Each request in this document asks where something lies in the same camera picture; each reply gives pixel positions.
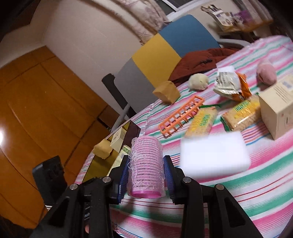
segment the orange plastic rack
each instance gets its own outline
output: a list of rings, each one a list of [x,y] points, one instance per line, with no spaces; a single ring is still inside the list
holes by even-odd
[[[186,123],[190,118],[193,118],[198,111],[198,107],[203,104],[205,100],[199,96],[193,96],[187,103],[167,117],[162,123],[159,124],[159,129],[163,135],[172,135],[179,127],[183,127],[182,122]]]

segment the cardboard box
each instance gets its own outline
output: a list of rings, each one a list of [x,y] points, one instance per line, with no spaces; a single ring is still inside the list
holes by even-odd
[[[261,117],[274,139],[293,127],[293,75],[259,94]]]

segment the screw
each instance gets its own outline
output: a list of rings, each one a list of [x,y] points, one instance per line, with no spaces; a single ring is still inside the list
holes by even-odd
[[[110,177],[103,177],[103,182],[104,183],[109,183],[111,181]]]
[[[218,190],[223,190],[225,187],[224,187],[224,185],[222,185],[222,184],[217,184],[216,185],[216,189],[218,189]]]
[[[77,189],[77,187],[78,187],[78,184],[76,184],[76,183],[73,183],[73,184],[71,184],[71,185],[69,186],[69,188],[70,188],[71,190],[75,190],[75,189]]]
[[[190,177],[184,177],[183,178],[183,182],[184,183],[190,183],[191,182],[191,178]]]

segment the red jacket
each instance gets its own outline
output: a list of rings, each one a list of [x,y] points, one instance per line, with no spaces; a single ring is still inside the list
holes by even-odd
[[[239,49],[216,48],[187,53],[176,65],[169,77],[176,86],[186,82],[196,73],[205,73],[216,68],[216,63],[227,58]]]

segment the blue chair backrest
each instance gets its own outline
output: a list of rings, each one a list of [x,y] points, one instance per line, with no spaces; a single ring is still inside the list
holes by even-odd
[[[159,33],[180,57],[191,51],[220,48],[215,38],[192,15],[179,18]]]

